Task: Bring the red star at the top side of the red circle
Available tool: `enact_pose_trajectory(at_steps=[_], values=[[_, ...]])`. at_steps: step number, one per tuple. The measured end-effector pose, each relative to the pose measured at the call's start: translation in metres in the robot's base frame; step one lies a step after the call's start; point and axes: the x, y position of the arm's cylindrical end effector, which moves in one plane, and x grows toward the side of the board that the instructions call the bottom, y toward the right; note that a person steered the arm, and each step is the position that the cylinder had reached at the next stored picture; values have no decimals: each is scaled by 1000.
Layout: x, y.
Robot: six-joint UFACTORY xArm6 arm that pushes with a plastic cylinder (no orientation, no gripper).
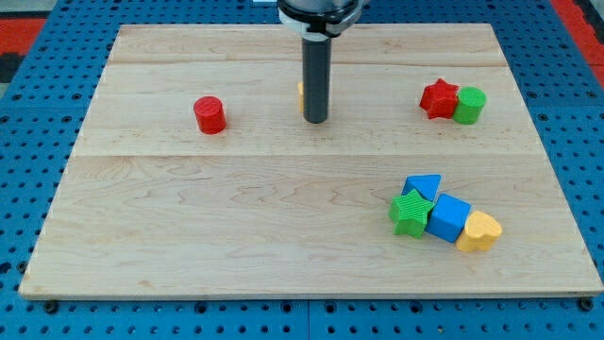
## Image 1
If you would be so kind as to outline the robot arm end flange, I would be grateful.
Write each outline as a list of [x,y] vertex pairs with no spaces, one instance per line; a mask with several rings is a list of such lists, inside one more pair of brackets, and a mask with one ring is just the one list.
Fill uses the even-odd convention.
[[361,17],[364,0],[278,0],[282,24],[303,39],[322,42],[337,38]]

